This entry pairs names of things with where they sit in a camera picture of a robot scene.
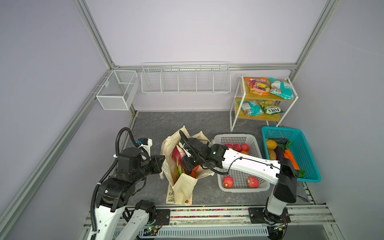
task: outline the aluminum frame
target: aluminum frame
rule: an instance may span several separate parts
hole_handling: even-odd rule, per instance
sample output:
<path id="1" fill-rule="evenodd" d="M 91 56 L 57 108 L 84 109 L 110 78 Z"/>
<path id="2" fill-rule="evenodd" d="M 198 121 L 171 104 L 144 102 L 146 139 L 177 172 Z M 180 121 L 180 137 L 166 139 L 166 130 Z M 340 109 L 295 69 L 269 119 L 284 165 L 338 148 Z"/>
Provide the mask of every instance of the aluminum frame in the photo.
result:
<path id="1" fill-rule="evenodd" d="M 239 228 L 267 226 L 267 224 L 250 222 L 247 210 L 249 207 L 265 206 L 156 206 L 157 209 L 171 209 L 169 225 L 163 226 L 163 230 L 185 228 L 195 230 L 201 227 L 215 229 L 218 226 Z M 327 205 L 287 205 L 287 209 L 291 218 L 289 225 L 323 225 L 331 240 L 344 240 Z M 126 224 L 125 219 L 121 217 L 116 230 L 124 228 Z M 91 218 L 88 215 L 79 240 L 86 239 L 90 231 Z"/>
<path id="2" fill-rule="evenodd" d="M 332 14 L 335 12 L 336 8 L 340 4 L 341 0 L 328 0 L 325 4 L 307 42 L 304 45 L 303 50 L 301 51 L 299 58 L 296 61 L 297 68 L 291 72 L 289 75 L 289 78 L 292 82 L 295 81 L 296 76 L 299 74 L 300 70 L 302 69 L 303 65 L 305 64 L 305 61 L 307 60 L 308 56 L 312 52 L 313 47 L 316 45 L 317 40 L 319 39 L 320 35 L 322 34 L 323 30 L 325 29 L 328 20 L 332 16 Z"/>
<path id="3" fill-rule="evenodd" d="M 326 3 L 321 16 L 317 20 L 312 33 L 305 44 L 299 59 L 296 63 L 265 63 L 265 64 L 232 64 L 230 70 L 232 71 L 246 71 L 246 70 L 291 70 L 290 78 L 292 81 L 295 80 L 296 75 L 302 68 L 305 60 L 307 59 L 310 51 L 316 44 L 322 30 L 326 26 L 330 16 L 334 13 L 340 0 L 328 0 Z M 73 0 L 74 5 L 79 11 L 79 14 L 86 26 L 91 38 L 93 39 L 96 47 L 98 48 L 107 69 L 122 69 L 122 70 L 136 70 L 137 72 L 142 71 L 142 66 L 116 66 L 107 50 L 106 44 L 101 37 L 101 34 L 92 18 L 89 8 L 85 0 Z M 85 102 L 81 105 L 76 114 L 72 117 L 68 125 L 59 135 L 55 143 L 52 145 L 50 150 L 41 160 L 39 165 L 36 167 L 34 172 L 28 178 L 22 189 L 17 193 L 12 202 L 9 204 L 7 209 L 0 217 L 0 240 L 4 240 L 14 225 L 17 223 L 21 214 L 24 212 L 32 198 L 35 196 L 40 186 L 50 173 L 51 169 L 65 150 L 66 146 L 80 127 L 85 117 L 93 107 L 96 97 L 95 94 L 105 82 L 105 75 L 102 77 L 100 82 L 96 85 L 94 90 L 89 94 Z M 132 127 L 135 121 L 136 111 L 131 105 L 130 111 L 132 113 L 132 119 L 129 126 Z"/>
<path id="4" fill-rule="evenodd" d="M 156 65 L 156 68 L 179 68 L 195 69 L 202 65 Z M 219 68 L 220 64 L 204 64 L 205 67 Z M 134 70 L 136 72 L 142 72 L 144 66 L 116 66 L 115 70 Z M 297 68 L 296 63 L 251 63 L 251 64 L 230 64 L 230 71 L 248 71 L 248 70 L 295 70 Z"/>
<path id="5" fill-rule="evenodd" d="M 54 165 L 66 149 L 67 145 L 79 129 L 88 113 L 91 111 L 94 103 L 96 102 L 96 93 L 99 91 L 102 84 L 111 71 L 106 71 L 104 76 L 100 79 L 99 83 L 95 86 L 93 91 L 88 95 L 85 102 L 81 105 L 76 114 L 72 117 L 70 122 L 64 128 L 63 132 L 56 139 L 55 143 L 51 146 L 47 154 L 37 165 L 36 169 L 30 175 L 24 186 L 20 189 L 7 209 L 0 217 L 0 240 L 4 240 L 11 229 L 17 223 L 32 198 L 36 195 L 40 186 L 47 178 L 48 174 L 53 169 Z"/>

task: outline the white plastic basket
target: white plastic basket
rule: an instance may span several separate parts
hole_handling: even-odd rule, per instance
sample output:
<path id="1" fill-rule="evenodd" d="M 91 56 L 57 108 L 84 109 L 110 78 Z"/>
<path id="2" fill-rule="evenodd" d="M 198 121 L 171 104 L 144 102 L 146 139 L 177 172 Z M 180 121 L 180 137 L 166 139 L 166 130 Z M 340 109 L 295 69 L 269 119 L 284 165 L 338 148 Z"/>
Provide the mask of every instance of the white plastic basket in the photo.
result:
<path id="1" fill-rule="evenodd" d="M 129 110 L 139 85 L 136 71 L 113 70 L 96 97 L 105 110 Z"/>
<path id="2" fill-rule="evenodd" d="M 214 141 L 216 144 L 221 144 L 221 145 L 225 145 L 228 143 L 232 145 L 235 145 L 235 144 L 242 145 L 246 143 L 249 145 L 248 154 L 250 156 L 262 158 L 259 146 L 257 145 L 256 138 L 251 134 L 220 134 L 215 136 Z M 223 179 L 226 176 L 230 176 L 233 178 L 234 185 L 232 188 L 228 189 L 223 186 Z M 257 180 L 259 180 L 260 185 L 258 188 L 248 187 L 247 180 L 249 177 L 255 177 L 257 178 Z M 256 177 L 245 172 L 240 172 L 240 171 L 231 170 L 231 169 L 229 170 L 228 175 L 218 174 L 217 180 L 218 180 L 218 186 L 224 192 L 263 192 L 263 191 L 267 191 L 270 187 L 270 183 L 260 177 Z"/>

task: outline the eggplant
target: eggplant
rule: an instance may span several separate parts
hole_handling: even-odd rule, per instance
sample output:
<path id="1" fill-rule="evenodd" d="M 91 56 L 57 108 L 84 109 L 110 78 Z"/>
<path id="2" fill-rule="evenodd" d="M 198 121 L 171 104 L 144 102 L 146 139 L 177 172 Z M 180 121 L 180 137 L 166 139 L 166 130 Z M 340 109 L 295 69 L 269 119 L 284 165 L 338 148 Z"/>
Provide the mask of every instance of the eggplant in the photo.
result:
<path id="1" fill-rule="evenodd" d="M 276 160 L 277 161 L 283 160 L 283 158 L 284 158 L 284 151 L 283 151 L 283 149 L 280 146 L 277 146 L 275 148 L 275 153 L 276 153 Z"/>
<path id="2" fill-rule="evenodd" d="M 288 139 L 286 138 L 268 138 L 268 140 L 274 140 L 277 144 L 286 145 L 288 143 Z"/>

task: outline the mounting plate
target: mounting plate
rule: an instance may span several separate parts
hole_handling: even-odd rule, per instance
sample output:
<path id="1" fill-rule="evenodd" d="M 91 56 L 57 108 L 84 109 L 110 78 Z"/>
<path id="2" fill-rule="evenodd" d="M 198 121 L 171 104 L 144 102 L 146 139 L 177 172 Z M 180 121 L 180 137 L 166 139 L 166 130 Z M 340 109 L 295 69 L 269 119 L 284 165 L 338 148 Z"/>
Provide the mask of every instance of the mounting plate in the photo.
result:
<path id="1" fill-rule="evenodd" d="M 251 223 L 265 223 L 264 219 L 264 207 L 250 207 L 248 208 L 249 218 L 251 219 Z M 291 219 L 289 217 L 287 208 L 284 208 L 283 213 L 280 215 L 280 219 L 276 221 L 276 223 L 290 223 Z"/>
<path id="2" fill-rule="evenodd" d="M 169 225 L 170 210 L 169 209 L 156 209 L 156 217 L 163 218 L 163 226 Z M 161 225 L 161 218 L 156 218 L 153 225 Z"/>

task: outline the wire rack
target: wire rack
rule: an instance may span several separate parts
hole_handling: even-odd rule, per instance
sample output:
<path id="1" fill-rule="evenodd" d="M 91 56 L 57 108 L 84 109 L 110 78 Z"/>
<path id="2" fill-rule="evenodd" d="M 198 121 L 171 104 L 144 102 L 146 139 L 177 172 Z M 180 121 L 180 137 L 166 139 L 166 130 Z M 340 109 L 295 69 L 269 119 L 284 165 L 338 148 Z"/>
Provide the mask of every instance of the wire rack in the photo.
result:
<path id="1" fill-rule="evenodd" d="M 160 64 L 145 66 L 143 63 L 141 88 L 144 94 L 231 92 L 229 63 L 156 67 Z"/>
<path id="2" fill-rule="evenodd" d="M 136 71 L 113 70 L 96 97 L 105 110 L 129 110 L 138 88 Z"/>

